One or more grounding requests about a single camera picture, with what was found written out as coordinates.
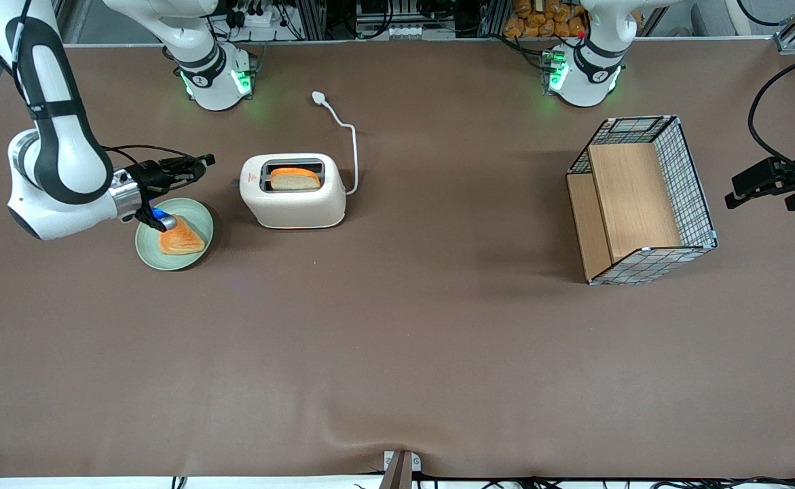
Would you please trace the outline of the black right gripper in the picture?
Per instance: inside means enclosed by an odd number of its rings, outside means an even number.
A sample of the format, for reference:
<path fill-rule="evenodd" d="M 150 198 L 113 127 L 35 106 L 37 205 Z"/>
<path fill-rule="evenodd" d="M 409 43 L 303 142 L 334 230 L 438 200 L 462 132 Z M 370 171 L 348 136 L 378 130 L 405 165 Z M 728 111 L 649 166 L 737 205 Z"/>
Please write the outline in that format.
<path fill-rule="evenodd" d="M 171 192 L 180 182 L 196 182 L 215 164 L 213 155 L 184 156 L 180 159 L 146 160 L 128 165 L 128 174 L 136 183 L 142 205 Z"/>

